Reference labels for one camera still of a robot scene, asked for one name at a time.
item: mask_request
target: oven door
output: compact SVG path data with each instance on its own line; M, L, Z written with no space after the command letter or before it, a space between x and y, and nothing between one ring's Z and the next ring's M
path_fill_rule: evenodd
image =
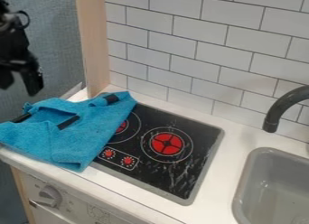
M34 215L35 224L77 224L35 201L29 200L29 203Z

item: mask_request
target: gray sink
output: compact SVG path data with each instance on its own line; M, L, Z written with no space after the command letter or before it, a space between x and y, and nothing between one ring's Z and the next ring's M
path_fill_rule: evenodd
M252 151L232 209L239 224L309 224L309 160L272 148Z

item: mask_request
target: blue microfiber cloth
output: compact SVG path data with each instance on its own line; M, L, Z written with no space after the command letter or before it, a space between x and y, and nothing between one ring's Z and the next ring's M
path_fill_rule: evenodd
M135 105L128 92L104 94L79 103L60 98L27 103L23 109L31 114L28 119L0 124L0 143L18 153L81 172Z

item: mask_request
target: countertop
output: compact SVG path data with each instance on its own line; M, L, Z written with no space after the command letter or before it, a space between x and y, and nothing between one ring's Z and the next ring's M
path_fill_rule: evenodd
M105 89L110 92L120 90L123 89L112 85ZM231 203L243 166L252 150L259 147L273 147L291 154L309 157L306 143L268 134L253 127L135 92L131 92L131 95L140 103L218 126L225 131L218 152L192 205L181 206L92 167L88 167L83 173L73 173L32 160L5 148L0 149L0 159L26 173L55 180L66 188L71 188L76 195L92 196L97 201L103 201L149 223L236 224ZM86 91L82 90L70 100L81 101L86 98Z

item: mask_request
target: red knob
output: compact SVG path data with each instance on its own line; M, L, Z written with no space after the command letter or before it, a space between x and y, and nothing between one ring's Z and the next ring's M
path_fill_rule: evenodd
M133 162L133 159L131 157L125 157L124 164L130 165Z
M106 157L111 157L111 156L113 156L113 151L110 150L110 149L107 149L107 150L104 152L104 155L105 155Z

